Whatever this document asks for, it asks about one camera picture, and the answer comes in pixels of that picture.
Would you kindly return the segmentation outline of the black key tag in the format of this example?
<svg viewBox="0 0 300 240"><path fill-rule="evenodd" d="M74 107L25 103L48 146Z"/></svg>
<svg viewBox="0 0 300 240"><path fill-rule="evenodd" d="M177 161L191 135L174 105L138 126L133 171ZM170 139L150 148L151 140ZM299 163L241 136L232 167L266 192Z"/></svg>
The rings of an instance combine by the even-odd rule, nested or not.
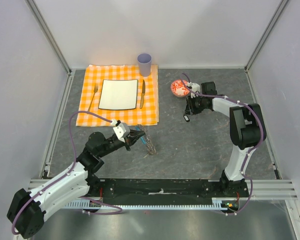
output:
<svg viewBox="0 0 300 240"><path fill-rule="evenodd" d="M187 123L190 121L189 117L186 114L183 115L183 118Z"/></svg>

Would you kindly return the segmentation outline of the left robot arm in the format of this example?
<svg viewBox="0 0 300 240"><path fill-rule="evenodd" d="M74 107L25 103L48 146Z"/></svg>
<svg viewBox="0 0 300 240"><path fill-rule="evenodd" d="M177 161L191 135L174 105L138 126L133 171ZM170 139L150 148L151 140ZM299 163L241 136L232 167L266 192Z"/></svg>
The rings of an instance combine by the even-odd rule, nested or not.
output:
<svg viewBox="0 0 300 240"><path fill-rule="evenodd" d="M82 153L75 156L74 162L65 170L32 190L21 188L14 194L7 212L12 234L31 238L69 202L85 195L96 196L100 185L95 173L104 164L102 157L120 148L129 151L145 134L134 129L129 129L122 137L115 133L105 137L101 132L93 132Z"/></svg>

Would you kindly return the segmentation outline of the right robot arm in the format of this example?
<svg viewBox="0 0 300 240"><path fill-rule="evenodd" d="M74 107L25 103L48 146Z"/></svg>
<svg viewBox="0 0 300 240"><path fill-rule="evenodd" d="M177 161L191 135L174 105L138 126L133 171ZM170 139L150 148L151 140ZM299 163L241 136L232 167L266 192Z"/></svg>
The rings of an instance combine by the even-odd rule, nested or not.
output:
<svg viewBox="0 0 300 240"><path fill-rule="evenodd" d="M246 104L217 94L213 81L201 85L193 82L181 82L190 92L186 97L183 118L189 122L190 115L203 110L221 113L229 118L229 134L233 144L229 163L222 171L217 184L220 193L230 197L236 192L246 192L245 173L252 154L266 139L263 115L257 103Z"/></svg>

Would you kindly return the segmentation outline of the red patterned bowl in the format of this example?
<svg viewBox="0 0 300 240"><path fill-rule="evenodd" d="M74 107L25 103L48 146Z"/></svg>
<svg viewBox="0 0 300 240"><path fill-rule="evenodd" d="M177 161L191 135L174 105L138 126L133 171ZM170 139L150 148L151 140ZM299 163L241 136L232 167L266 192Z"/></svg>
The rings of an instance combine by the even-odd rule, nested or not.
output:
<svg viewBox="0 0 300 240"><path fill-rule="evenodd" d="M170 90L176 97L186 97L190 91L184 86L181 79L173 81L170 85Z"/></svg>

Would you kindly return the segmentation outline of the orange checkered cloth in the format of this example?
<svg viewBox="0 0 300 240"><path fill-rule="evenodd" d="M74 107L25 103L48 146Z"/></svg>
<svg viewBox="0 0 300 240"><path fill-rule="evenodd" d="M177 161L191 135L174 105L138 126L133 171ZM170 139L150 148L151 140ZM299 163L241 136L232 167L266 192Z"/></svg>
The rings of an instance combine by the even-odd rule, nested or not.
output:
<svg viewBox="0 0 300 240"><path fill-rule="evenodd" d="M130 110L104 110L99 109L100 95L103 80L138 80L138 91L136 108ZM142 94L142 83L145 80L144 105L140 109ZM108 120L121 120L130 126L144 125L153 126L159 122L159 84L158 84L158 66L151 66L151 74L148 77L140 75L137 65L109 65L97 66L89 65L86 68L81 97L79 102L79 111L87 111L90 105L94 86L98 84L98 92L95 94L90 112L100 115Z"/></svg>

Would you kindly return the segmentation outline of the white square plate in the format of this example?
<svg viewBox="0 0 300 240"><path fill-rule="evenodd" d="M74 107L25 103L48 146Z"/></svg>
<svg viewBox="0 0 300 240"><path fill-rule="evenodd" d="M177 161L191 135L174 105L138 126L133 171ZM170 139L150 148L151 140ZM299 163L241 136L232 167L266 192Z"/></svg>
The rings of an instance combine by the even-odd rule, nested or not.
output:
<svg viewBox="0 0 300 240"><path fill-rule="evenodd" d="M138 80L104 79L98 108L101 110L133 110L137 106Z"/></svg>

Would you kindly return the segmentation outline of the gold knife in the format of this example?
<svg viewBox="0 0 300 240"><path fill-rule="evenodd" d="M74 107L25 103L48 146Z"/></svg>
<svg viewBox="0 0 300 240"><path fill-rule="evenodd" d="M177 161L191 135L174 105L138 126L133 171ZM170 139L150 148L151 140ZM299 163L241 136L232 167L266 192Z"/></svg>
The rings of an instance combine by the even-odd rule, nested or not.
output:
<svg viewBox="0 0 300 240"><path fill-rule="evenodd" d="M142 90L141 90L141 97L140 97L140 104L139 108L142 109L144 106L144 101L145 101L145 93L146 93L146 82L143 79L142 80Z"/></svg>

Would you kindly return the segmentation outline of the gold fork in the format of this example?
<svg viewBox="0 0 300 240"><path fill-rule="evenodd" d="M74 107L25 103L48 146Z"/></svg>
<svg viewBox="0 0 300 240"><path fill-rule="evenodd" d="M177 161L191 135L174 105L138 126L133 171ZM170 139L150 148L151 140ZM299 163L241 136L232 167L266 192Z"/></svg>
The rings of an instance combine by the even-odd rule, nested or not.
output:
<svg viewBox="0 0 300 240"><path fill-rule="evenodd" d="M94 85L93 95L92 95L92 98L91 98L91 100L90 100L89 107L88 107L88 109L87 109L88 112L91 111L91 107L92 107L92 104L93 104L95 95L96 95L96 93L98 92L98 90L99 90L99 86L98 86L98 84L96 83L96 84Z"/></svg>

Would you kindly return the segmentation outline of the lilac plastic cup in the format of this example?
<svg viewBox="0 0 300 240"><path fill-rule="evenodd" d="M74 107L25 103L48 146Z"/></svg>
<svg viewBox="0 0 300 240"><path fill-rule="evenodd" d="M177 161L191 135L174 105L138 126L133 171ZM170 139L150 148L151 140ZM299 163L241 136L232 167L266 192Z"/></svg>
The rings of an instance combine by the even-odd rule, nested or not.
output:
<svg viewBox="0 0 300 240"><path fill-rule="evenodd" d="M148 53L141 53L137 56L139 73L143 77L151 74L152 56Z"/></svg>

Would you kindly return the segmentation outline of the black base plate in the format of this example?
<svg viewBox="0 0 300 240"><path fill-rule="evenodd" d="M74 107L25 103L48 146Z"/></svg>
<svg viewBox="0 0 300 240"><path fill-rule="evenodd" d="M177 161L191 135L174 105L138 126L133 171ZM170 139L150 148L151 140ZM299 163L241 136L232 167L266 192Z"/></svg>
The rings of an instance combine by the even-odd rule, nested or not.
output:
<svg viewBox="0 0 300 240"><path fill-rule="evenodd" d="M245 180L104 178L91 185L86 196L105 200L156 194L243 198L249 196L249 189Z"/></svg>

